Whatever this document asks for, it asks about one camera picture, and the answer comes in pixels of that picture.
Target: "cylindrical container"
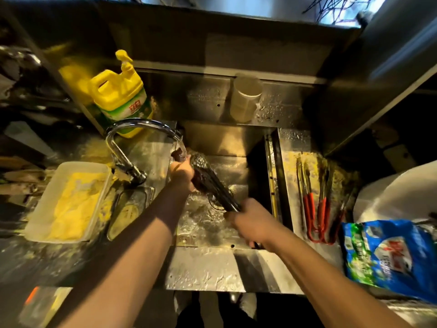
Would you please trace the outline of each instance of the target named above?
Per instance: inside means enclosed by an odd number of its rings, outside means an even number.
[[[231,116],[239,122],[250,121],[262,93],[263,86],[258,78],[246,76],[235,78],[231,98]]]

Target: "plastic tray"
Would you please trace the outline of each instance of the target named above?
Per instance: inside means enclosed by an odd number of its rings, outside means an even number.
[[[62,195],[68,179],[73,173],[106,173],[107,176],[102,191],[100,192],[96,207],[91,215],[90,222],[86,227],[82,238],[77,240],[50,239],[48,236],[50,235],[52,223],[55,219],[54,212],[56,205]],[[105,164],[97,164],[94,162],[64,162],[60,164],[53,175],[52,180],[49,182],[46,190],[42,194],[34,212],[31,214],[31,218],[23,232],[24,237],[28,241],[43,243],[79,243],[90,240],[91,233],[97,222],[100,207],[107,192],[111,178],[111,169]]]

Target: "yellow dish soap bottle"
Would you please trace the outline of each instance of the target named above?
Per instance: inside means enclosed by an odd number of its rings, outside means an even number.
[[[143,83],[126,51],[118,50],[117,59],[122,61],[122,72],[105,70],[93,77],[89,93],[103,114],[112,121],[124,118],[150,118],[152,108],[147,100]],[[126,138],[134,137],[141,128],[125,128],[118,133]]]

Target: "bottle handle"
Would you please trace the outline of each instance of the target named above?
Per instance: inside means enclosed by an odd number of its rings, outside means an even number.
[[[115,72],[111,70],[105,70],[99,73],[97,76],[91,78],[88,86],[90,95],[92,97],[103,96],[103,94],[99,91],[100,86],[105,82],[110,82],[111,80],[116,81],[117,76],[118,75]]]

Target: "hand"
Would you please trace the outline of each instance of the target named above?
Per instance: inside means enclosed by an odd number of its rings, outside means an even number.
[[[275,233],[285,228],[255,199],[247,198],[241,204],[242,212],[226,212],[225,218],[231,222],[249,246],[261,243],[269,251],[269,243]]]
[[[190,190],[193,192],[195,187],[191,180],[194,177],[194,169],[190,165],[190,155],[183,162],[172,162],[170,165],[170,178],[174,182],[181,182],[186,184]]]

